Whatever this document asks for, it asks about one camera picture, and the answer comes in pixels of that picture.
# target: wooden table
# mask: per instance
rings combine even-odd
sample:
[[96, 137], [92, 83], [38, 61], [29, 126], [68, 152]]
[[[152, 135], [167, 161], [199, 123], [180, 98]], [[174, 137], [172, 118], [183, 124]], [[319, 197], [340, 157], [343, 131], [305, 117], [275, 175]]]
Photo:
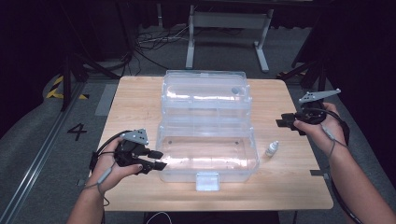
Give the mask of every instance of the wooden table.
[[[120, 80], [101, 146], [115, 133], [145, 128], [148, 147], [155, 149], [161, 114], [162, 77]], [[251, 123], [261, 159], [257, 173], [245, 183], [221, 183], [220, 191], [196, 191], [195, 183], [166, 183], [158, 171], [124, 178], [106, 193], [107, 211], [248, 211], [330, 209], [332, 197], [322, 176], [312, 176], [318, 163], [305, 136], [278, 128], [282, 113], [296, 111], [281, 80], [249, 79], [253, 98]], [[279, 150], [264, 154], [273, 141]]]

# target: transparent storage box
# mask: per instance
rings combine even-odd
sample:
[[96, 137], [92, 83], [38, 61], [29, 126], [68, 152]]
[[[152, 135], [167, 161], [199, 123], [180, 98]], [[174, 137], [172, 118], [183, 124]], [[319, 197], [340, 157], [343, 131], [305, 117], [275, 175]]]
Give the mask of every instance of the transparent storage box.
[[156, 144], [167, 163], [161, 179], [198, 190], [248, 180], [260, 163], [251, 100], [245, 73], [168, 71]]

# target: person's right hand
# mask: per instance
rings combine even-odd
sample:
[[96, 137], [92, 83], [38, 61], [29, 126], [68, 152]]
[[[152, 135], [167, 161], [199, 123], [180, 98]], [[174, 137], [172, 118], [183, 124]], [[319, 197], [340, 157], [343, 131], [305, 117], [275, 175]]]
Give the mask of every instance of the person's right hand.
[[[326, 110], [332, 111], [338, 115], [338, 111], [335, 108], [335, 105], [328, 103], [323, 103], [323, 104]], [[326, 119], [322, 121], [321, 125], [320, 124], [312, 125], [300, 120], [295, 120], [293, 124], [296, 128], [300, 129], [301, 131], [311, 136], [315, 144], [328, 157], [332, 151], [333, 141], [323, 131], [321, 125], [325, 126], [332, 133], [332, 135], [337, 141], [339, 141], [342, 144], [346, 143], [341, 125], [339, 124], [338, 120], [331, 115], [327, 115]]]

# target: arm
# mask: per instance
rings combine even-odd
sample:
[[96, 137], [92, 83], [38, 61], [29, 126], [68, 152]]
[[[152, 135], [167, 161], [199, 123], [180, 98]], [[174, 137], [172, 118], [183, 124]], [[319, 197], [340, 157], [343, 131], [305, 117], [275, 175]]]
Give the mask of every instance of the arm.
[[[121, 138], [110, 142], [104, 152], [112, 152], [116, 149]], [[100, 156], [95, 169], [86, 183], [86, 187], [79, 195], [78, 200], [70, 214], [67, 223], [101, 223], [105, 192], [114, 188], [125, 176], [133, 175], [142, 169], [142, 165], [119, 167], [113, 157], [113, 153]], [[103, 173], [111, 167], [111, 173], [102, 184], [96, 185]]]
[[[325, 104], [326, 109], [338, 114], [334, 105]], [[332, 116], [322, 122], [336, 140], [345, 144], [344, 134], [338, 121]], [[332, 180], [347, 207], [363, 223], [396, 223], [395, 213], [381, 197], [363, 170], [355, 162], [349, 150], [335, 143], [332, 151], [332, 140], [320, 125], [310, 125], [294, 121], [294, 126], [312, 137], [315, 144], [330, 158]]]

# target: gray carpet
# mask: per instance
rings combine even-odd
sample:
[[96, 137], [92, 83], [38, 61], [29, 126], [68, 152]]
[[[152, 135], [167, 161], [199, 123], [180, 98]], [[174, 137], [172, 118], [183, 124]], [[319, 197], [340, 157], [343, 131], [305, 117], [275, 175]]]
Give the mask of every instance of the gray carpet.
[[[219, 31], [202, 31], [196, 40], [194, 69], [244, 71], [248, 78], [275, 78], [279, 72], [289, 71], [290, 65], [301, 45], [304, 43], [309, 29], [271, 29], [264, 44], [264, 53], [270, 72], [261, 72], [252, 43], [259, 36], [256, 31], [243, 31], [238, 35], [225, 34]], [[144, 52], [151, 60], [169, 69], [184, 69], [187, 41], [180, 39], [160, 49]], [[130, 62], [131, 70], [126, 67], [125, 76], [163, 76], [166, 69], [136, 54]], [[288, 88], [293, 102], [307, 90], [293, 84], [297, 77], [288, 81]], [[53, 80], [49, 82], [45, 95]], [[106, 123], [106, 115], [114, 96], [117, 81], [108, 80], [102, 75], [91, 75], [83, 93], [89, 94], [88, 100], [77, 100], [64, 126], [60, 130], [49, 158], [39, 174], [21, 210], [15, 216], [14, 223], [65, 223], [74, 202], [81, 190], [76, 187], [79, 179], [88, 176], [88, 164], [91, 152], [97, 148], [102, 130]], [[328, 82], [327, 90], [332, 86]], [[373, 151], [361, 133], [359, 126], [350, 116], [347, 108], [338, 97], [327, 100], [337, 105], [340, 114], [351, 127], [350, 150], [364, 172], [374, 182], [380, 193], [396, 209], [396, 192], [378, 164]], [[55, 121], [62, 106], [62, 100], [46, 99], [44, 104], [21, 119], [0, 140], [0, 211], [5, 211], [8, 202], [23, 178], [24, 173], [33, 161], [35, 154], [45, 141], [51, 125]], [[68, 133], [78, 124], [84, 125], [86, 133], [82, 133], [78, 141], [75, 133]], [[319, 166], [326, 171], [328, 165], [325, 156], [312, 145]], [[141, 223], [142, 213], [106, 212], [106, 223]], [[279, 212], [282, 224], [291, 224], [294, 211]], [[336, 201], [331, 210], [299, 211], [297, 223], [343, 223], [344, 218]]]

